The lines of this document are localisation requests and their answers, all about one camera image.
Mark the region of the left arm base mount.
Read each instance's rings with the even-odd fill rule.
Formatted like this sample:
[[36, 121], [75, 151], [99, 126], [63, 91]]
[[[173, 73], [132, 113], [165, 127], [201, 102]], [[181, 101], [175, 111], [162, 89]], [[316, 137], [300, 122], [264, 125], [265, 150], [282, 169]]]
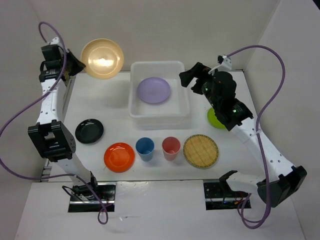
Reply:
[[[98, 198], [105, 205], [108, 212], [115, 211], [115, 198], [116, 198], [116, 186], [115, 182], [98, 182], [96, 188], [96, 194]], [[76, 187], [62, 186], [62, 189], [69, 195], [69, 213], [98, 213], [103, 211], [102, 205], [98, 199], [90, 192], [88, 196], [77, 193]]]

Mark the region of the blue plastic cup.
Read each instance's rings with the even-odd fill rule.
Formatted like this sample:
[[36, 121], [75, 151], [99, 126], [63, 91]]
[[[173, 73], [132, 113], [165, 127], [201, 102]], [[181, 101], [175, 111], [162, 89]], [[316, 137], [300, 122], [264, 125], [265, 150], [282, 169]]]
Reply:
[[136, 142], [135, 149], [142, 161], [149, 162], [153, 158], [155, 144], [152, 139], [142, 137]]

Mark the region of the lime green plate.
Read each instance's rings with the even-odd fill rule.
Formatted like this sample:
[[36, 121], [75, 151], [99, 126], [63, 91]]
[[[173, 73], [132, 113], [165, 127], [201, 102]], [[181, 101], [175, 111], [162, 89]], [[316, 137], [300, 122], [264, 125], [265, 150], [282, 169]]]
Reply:
[[217, 119], [215, 111], [213, 108], [210, 108], [207, 111], [207, 120], [208, 122], [217, 129], [225, 129], [226, 127]]

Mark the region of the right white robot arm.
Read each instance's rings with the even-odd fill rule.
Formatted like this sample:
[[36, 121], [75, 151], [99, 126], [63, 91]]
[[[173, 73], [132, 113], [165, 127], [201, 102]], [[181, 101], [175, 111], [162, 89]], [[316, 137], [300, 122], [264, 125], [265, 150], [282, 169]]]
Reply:
[[219, 191], [229, 197], [235, 192], [258, 194], [269, 207], [275, 208], [294, 194], [307, 176], [303, 166], [286, 159], [261, 129], [249, 108], [236, 98], [237, 83], [226, 71], [212, 70], [202, 63], [179, 73], [181, 86], [193, 79], [191, 90], [205, 96], [215, 116], [250, 151], [264, 169], [264, 176], [231, 170], [219, 178]]

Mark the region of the black plastic plate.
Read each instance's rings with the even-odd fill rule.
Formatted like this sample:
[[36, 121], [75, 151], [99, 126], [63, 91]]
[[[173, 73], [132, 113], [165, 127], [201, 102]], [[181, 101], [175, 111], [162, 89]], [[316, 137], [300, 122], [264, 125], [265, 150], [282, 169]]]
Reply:
[[75, 129], [75, 137], [82, 144], [94, 144], [104, 134], [104, 126], [97, 119], [86, 119], [78, 124]]

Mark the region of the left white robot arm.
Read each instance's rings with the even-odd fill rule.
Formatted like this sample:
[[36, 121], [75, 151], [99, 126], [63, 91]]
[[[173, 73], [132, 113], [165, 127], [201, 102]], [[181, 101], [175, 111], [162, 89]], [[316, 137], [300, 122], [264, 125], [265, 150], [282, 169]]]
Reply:
[[63, 50], [59, 37], [43, 46], [41, 52], [44, 61], [39, 81], [44, 98], [36, 124], [28, 127], [28, 136], [42, 158], [58, 165], [70, 177], [71, 192], [77, 200], [96, 200], [100, 193], [97, 180], [79, 160], [76, 140], [64, 125], [71, 81], [85, 65], [70, 50]]

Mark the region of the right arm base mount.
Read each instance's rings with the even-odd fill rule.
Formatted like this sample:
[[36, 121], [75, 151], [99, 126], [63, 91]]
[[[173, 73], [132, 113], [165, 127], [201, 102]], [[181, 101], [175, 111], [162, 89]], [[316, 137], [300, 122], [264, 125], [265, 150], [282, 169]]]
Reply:
[[207, 211], [237, 209], [248, 196], [246, 192], [223, 189], [218, 181], [204, 181], [203, 190]]

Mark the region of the pink plastic cup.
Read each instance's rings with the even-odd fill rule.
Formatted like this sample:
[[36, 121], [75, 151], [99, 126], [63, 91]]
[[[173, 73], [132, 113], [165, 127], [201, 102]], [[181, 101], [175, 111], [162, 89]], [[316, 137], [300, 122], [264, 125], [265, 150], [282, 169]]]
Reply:
[[169, 136], [162, 141], [162, 151], [167, 161], [173, 161], [181, 148], [180, 141], [173, 136]]

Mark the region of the beige bear print plate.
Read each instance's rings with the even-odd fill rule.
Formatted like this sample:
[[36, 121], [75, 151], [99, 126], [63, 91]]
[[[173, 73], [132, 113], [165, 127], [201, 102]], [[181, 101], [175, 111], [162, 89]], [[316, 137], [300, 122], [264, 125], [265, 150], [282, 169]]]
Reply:
[[98, 38], [90, 41], [82, 49], [80, 61], [85, 64], [85, 72], [96, 79], [110, 79], [122, 69], [125, 57], [121, 47], [114, 41]]

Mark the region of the lilac plastic plate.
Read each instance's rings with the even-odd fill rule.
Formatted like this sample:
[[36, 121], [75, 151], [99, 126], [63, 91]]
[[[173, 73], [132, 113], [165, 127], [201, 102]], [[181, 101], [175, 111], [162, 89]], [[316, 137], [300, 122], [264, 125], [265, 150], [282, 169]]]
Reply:
[[148, 104], [160, 104], [171, 95], [171, 87], [163, 78], [148, 77], [139, 83], [137, 95]]

